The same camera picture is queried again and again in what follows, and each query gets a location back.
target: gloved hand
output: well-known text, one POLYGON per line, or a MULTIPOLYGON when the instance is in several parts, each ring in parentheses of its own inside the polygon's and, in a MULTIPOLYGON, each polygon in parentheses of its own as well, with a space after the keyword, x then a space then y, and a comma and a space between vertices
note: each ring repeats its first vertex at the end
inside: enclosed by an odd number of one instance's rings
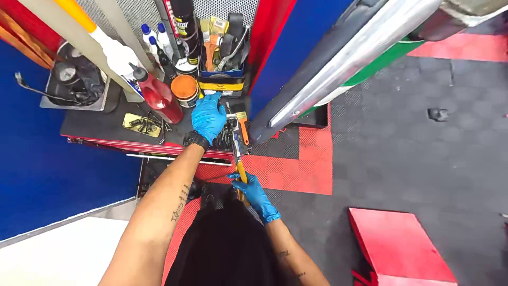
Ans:
POLYGON ((220 92, 216 92, 198 99, 192 111, 192 127, 210 142, 210 146, 226 124, 226 109, 223 105, 217 109, 219 98, 220 92))
MULTIPOLYGON (((231 184, 233 187, 239 189, 245 194, 245 197, 250 202, 250 205, 258 213, 259 218, 263 224, 267 224, 272 220, 280 218, 279 211, 272 206, 272 203, 266 197, 265 191, 259 183, 258 177, 251 175, 247 172, 247 184, 242 181, 233 180, 231 184)), ((228 175, 230 179, 239 179, 240 174, 238 172, 228 175)))

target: red bottle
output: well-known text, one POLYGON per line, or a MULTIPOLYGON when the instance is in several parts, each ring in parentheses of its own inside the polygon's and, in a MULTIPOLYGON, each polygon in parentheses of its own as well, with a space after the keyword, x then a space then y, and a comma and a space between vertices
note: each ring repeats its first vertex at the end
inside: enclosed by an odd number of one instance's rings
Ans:
POLYGON ((143 68, 129 63, 134 69, 134 78, 138 80, 141 93, 146 103, 165 121, 177 124, 182 121, 183 111, 180 103, 171 92, 169 86, 154 78, 143 68))

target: pegboard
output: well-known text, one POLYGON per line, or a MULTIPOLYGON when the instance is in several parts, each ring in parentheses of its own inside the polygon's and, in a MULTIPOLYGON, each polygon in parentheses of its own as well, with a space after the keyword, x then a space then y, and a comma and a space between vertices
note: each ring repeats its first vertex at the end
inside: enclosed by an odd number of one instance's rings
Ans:
MULTIPOLYGON (((157 31, 157 24, 161 22, 161 17, 154 0, 116 1, 140 43, 143 43, 141 24, 147 24, 153 31, 157 31)), ((106 35, 116 40, 121 40, 120 36, 113 28, 113 25, 111 25, 101 9, 97 6, 96 0, 76 0, 76 2, 106 35)), ((216 16, 227 20, 228 13, 230 12, 242 13, 243 25, 249 24, 252 26, 258 2, 259 0, 194 0, 194 14, 200 19, 216 16)))
POLYGON ((259 0, 194 0, 194 14, 199 19, 211 16, 227 20, 229 13, 242 13, 243 25, 254 23, 259 0))
POLYGON ((76 0, 92 21, 97 24, 106 35, 110 36, 115 40, 120 40, 120 36, 117 34, 113 25, 108 21, 106 16, 102 13, 101 9, 95 3, 95 0, 76 0))

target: spring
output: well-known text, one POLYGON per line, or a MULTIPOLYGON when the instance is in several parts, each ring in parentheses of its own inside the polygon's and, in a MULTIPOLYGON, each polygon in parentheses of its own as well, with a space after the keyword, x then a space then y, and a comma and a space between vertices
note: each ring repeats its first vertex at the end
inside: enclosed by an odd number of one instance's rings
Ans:
POLYGON ((146 120, 143 120, 143 122, 141 123, 141 125, 138 128, 138 131, 143 132, 143 129, 145 129, 145 127, 146 127, 146 120))
POLYGON ((146 132, 145 133, 148 133, 148 132, 152 132, 152 121, 151 120, 148 120, 147 123, 146 123, 146 132))
POLYGON ((131 125, 131 127, 134 127, 136 125, 140 125, 141 120, 140 119, 132 120, 131 122, 129 122, 129 124, 131 125))
POLYGON ((162 128, 162 124, 160 122, 152 121, 152 124, 159 128, 162 128))
POLYGON ((233 126, 228 121, 219 135, 213 140, 213 146, 221 151, 233 151, 233 126))

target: orange jar lid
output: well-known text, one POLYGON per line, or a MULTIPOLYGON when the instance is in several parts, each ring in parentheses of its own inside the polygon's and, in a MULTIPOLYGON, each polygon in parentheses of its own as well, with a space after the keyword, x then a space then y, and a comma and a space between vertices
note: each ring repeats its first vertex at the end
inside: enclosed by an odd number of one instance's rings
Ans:
POLYGON ((179 75, 171 82, 171 91, 178 99, 189 99, 198 91, 198 85, 190 75, 179 75))

